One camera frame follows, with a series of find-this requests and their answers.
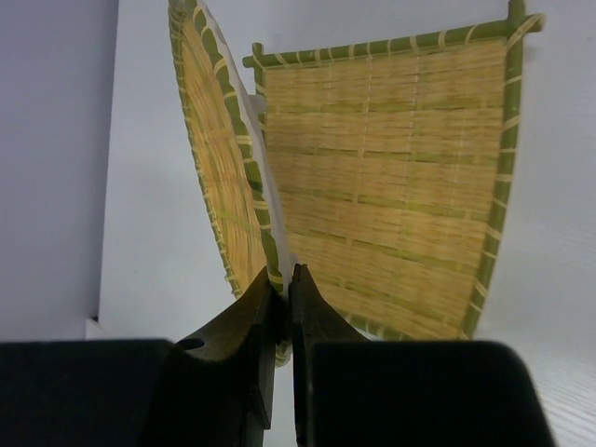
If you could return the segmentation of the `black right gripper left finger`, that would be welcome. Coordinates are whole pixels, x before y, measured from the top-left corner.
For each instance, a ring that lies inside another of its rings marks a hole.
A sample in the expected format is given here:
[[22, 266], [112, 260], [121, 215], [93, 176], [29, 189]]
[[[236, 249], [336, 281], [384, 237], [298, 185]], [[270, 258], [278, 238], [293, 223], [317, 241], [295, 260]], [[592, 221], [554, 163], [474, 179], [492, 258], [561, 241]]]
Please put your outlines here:
[[259, 446], [271, 426], [267, 274], [179, 342], [5, 343], [5, 446]]

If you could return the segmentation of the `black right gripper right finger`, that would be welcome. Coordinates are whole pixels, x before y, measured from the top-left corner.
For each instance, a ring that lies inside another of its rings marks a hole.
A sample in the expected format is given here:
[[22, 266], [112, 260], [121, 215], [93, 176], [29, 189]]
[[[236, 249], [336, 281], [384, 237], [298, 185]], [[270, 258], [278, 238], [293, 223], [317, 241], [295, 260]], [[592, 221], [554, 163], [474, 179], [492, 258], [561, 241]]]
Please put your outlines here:
[[518, 354], [489, 341], [374, 342], [322, 297], [290, 286], [294, 418], [301, 446], [551, 446]]

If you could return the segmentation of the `square green-rimmed bamboo plate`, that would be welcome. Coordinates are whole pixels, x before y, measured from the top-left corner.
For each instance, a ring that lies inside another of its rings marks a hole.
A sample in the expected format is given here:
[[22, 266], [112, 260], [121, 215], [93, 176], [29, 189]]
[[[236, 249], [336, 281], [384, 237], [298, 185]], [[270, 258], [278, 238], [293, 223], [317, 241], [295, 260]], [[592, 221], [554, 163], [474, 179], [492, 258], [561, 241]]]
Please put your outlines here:
[[546, 18], [267, 53], [243, 61], [291, 250], [353, 326], [472, 338], [513, 181], [524, 39]]

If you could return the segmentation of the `curved green-rimmed bamboo plate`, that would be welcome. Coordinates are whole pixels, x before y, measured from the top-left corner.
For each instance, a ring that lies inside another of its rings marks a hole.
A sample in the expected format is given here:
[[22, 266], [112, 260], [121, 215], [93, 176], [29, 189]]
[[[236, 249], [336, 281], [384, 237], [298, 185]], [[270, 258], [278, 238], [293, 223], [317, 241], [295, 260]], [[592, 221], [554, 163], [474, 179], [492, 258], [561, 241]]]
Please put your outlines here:
[[168, 4], [169, 38], [196, 175], [226, 280], [240, 297], [264, 270], [289, 301], [293, 257], [258, 114], [203, 1]]

